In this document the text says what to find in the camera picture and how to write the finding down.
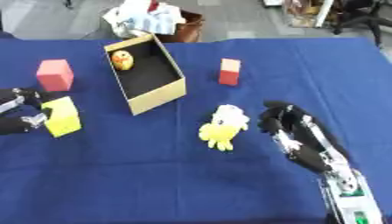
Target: white cloth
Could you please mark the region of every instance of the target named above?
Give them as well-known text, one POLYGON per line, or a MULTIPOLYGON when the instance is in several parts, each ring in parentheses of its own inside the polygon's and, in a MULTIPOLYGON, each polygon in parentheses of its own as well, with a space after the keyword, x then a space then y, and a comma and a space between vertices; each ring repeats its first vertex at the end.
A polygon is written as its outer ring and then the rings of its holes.
POLYGON ((103 18, 112 25, 113 32, 121 37, 132 36, 133 30, 158 34, 174 34, 176 24, 184 24, 177 6, 160 3, 148 12, 151 0, 126 0, 120 7, 110 10, 103 18))

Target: ball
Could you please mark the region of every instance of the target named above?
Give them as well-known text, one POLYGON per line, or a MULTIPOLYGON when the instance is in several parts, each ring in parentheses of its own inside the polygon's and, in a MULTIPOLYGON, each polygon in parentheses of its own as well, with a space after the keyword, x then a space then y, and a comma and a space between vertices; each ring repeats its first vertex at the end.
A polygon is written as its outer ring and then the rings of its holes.
POLYGON ((133 67, 133 56, 126 51, 116 51, 112 54, 112 63, 117 70, 130 70, 133 67))

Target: open box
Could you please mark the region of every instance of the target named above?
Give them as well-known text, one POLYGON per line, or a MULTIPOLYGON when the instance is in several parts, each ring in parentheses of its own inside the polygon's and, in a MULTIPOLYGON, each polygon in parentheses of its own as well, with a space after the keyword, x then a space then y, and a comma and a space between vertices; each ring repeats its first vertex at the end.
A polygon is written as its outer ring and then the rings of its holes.
POLYGON ((186 94, 186 78, 155 35, 106 45, 105 51, 134 116, 186 94), (135 65, 130 70, 118 71, 113 67, 111 55, 118 50, 134 57, 135 65))

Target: foam block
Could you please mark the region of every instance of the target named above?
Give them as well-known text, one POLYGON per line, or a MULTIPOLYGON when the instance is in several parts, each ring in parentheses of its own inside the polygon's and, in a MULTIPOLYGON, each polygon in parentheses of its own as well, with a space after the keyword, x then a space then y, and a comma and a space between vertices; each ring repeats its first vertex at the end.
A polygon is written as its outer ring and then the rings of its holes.
POLYGON ((78 109, 69 96, 46 102, 42 104, 42 109, 52 109, 45 126, 54 137, 62 137, 81 129, 78 109))
POLYGON ((46 59, 39 66, 37 79, 46 91, 68 91, 74 73, 66 59, 46 59))
POLYGON ((229 86, 238 84, 241 62, 238 59, 222 59, 220 64, 219 83, 229 86))

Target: stuffed toy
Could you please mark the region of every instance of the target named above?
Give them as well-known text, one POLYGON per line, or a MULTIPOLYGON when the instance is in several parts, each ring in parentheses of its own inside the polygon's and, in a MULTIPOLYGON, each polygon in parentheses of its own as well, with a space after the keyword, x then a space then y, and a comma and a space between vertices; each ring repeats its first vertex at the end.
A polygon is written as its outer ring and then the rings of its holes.
POLYGON ((199 138, 208 141, 208 147, 217 146, 219 151, 232 151, 230 143, 240 130, 248 129, 249 118, 243 114, 242 109, 233 105, 221 105, 213 114, 210 123, 199 129, 199 138))
POLYGON ((112 62, 117 70, 130 70, 133 67, 134 59, 129 52, 116 51, 112 55, 112 62))

